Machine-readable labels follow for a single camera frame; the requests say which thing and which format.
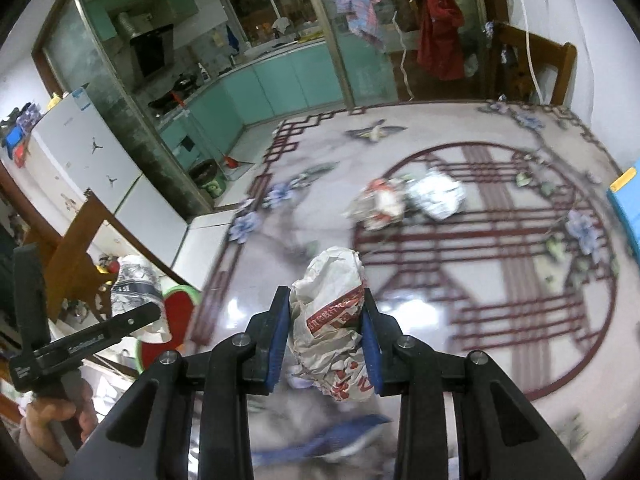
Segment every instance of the sleeve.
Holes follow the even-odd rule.
[[[43,451],[41,451],[31,440],[29,433],[24,427],[24,419],[20,423],[20,428],[12,432],[12,437],[18,444],[18,447],[31,464],[33,470],[42,480],[60,480],[64,468],[50,459]]]

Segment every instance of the refrigerator sticker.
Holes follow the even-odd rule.
[[[84,91],[84,88],[75,90],[71,95],[76,100],[76,104],[78,105],[78,108],[80,108],[81,112],[91,106],[91,99],[89,99],[89,96]]]

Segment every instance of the metal screw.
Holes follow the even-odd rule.
[[[234,346],[247,346],[251,342],[251,336],[247,332],[241,332],[231,338]]]
[[[469,354],[469,358],[477,365],[485,365],[489,362],[489,356],[479,350],[471,352],[471,354]]]
[[[160,355],[160,362],[163,365],[172,365],[178,360],[178,357],[180,357],[180,354],[175,350],[165,350]]]
[[[396,341],[396,344],[400,348],[413,348],[415,346],[415,339],[410,335],[401,335]]]

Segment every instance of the range hood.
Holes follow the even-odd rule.
[[[126,12],[118,15],[118,22],[129,40],[131,63],[137,84],[145,82],[174,62],[174,25],[140,33]]]

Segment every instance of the refrigerator door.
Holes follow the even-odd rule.
[[[82,88],[52,108],[33,135],[78,194],[91,189],[111,212],[142,174]]]
[[[131,234],[171,267],[187,232],[174,208],[142,175],[116,213]]]

